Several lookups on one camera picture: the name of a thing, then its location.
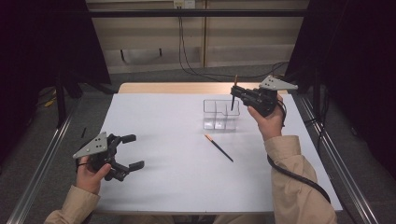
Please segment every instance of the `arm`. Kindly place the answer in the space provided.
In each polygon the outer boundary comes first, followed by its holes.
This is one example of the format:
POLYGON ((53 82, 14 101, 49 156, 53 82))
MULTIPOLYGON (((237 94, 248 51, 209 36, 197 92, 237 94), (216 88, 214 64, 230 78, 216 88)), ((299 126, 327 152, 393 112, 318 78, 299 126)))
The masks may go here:
MULTIPOLYGON (((263 118, 253 107, 248 108, 262 133, 265 149, 276 165, 314 182, 312 165, 301 155, 298 136, 282 136, 282 111, 263 118)), ((336 223, 332 206, 315 189, 272 170, 273 201, 276 223, 336 223)))
MULTIPOLYGON (((80 164, 88 157, 81 158, 80 164)), ((100 181, 110 171, 111 165, 105 164, 97 173, 91 172, 87 165, 78 167, 77 183, 69 190, 61 210, 53 211, 47 219, 50 223, 81 223, 95 209, 100 197, 100 181)))

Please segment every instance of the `white tabletop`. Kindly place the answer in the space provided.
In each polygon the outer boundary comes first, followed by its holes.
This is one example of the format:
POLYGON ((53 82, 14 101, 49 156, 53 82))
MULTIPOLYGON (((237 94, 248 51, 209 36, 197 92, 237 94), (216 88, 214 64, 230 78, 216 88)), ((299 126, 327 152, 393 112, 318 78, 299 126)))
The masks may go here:
MULTIPOLYGON (((335 210, 342 210, 291 95, 283 134, 300 136, 335 210)), ((97 212, 112 214, 223 214, 272 212, 271 166, 255 120, 240 103, 235 131, 204 130, 204 100, 230 94, 115 94, 102 132, 135 134, 116 160, 145 161, 123 182, 103 181, 97 212), (209 133, 233 162, 205 137, 209 133)))

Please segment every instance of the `hand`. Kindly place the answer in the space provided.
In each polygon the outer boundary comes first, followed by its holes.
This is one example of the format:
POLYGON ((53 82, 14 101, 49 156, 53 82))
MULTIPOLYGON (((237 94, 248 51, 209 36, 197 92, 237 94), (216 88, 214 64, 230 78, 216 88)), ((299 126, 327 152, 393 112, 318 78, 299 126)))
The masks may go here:
MULTIPOLYGON (((278 94, 277 99, 283 102, 283 98, 278 94)), ((263 117, 257 110, 252 106, 247 107, 247 111, 253 117, 259 126, 259 130, 262 133, 262 139, 264 141, 282 135, 282 122, 283 122, 283 112, 277 105, 274 112, 267 117, 263 117)))
MULTIPOLYGON (((87 163, 88 156, 81 158, 79 164, 87 163)), ((88 169, 88 164, 80 165, 77 171, 76 187, 84 189, 92 194, 98 194, 100 190, 100 181, 105 177, 111 169, 111 165, 106 163, 102 168, 94 173, 88 169)))

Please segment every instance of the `transparent organizer box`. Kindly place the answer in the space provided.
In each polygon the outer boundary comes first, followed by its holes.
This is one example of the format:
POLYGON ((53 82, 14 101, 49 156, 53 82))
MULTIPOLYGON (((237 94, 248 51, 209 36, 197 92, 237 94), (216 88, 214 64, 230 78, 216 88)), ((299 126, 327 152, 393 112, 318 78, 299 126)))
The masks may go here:
POLYGON ((204 129, 235 130, 239 118, 239 101, 204 100, 204 129))

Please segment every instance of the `person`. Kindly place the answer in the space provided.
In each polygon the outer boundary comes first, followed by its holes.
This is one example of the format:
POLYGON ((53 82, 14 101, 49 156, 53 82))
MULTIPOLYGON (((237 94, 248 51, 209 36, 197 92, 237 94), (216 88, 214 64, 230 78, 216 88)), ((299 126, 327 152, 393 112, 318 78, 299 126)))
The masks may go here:
MULTIPOLYGON (((274 163, 297 175, 314 182, 317 177, 314 168, 301 154, 299 138, 296 135, 282 136, 283 112, 276 107, 274 112, 262 117, 253 107, 247 108, 262 134, 265 150, 274 163)), ((51 223, 81 223, 94 210, 99 201, 100 180, 109 172, 110 165, 105 164, 96 174, 86 165, 78 167, 76 186, 67 194, 61 210, 53 211, 46 219, 51 223)), ((336 214, 332 205, 312 187, 294 180, 277 170, 272 170, 272 193, 276 223, 336 223, 336 214)), ((131 223, 173 223, 172 217, 130 216, 124 221, 131 223)), ((253 224, 264 223, 264 215, 220 215, 214 224, 253 224)))

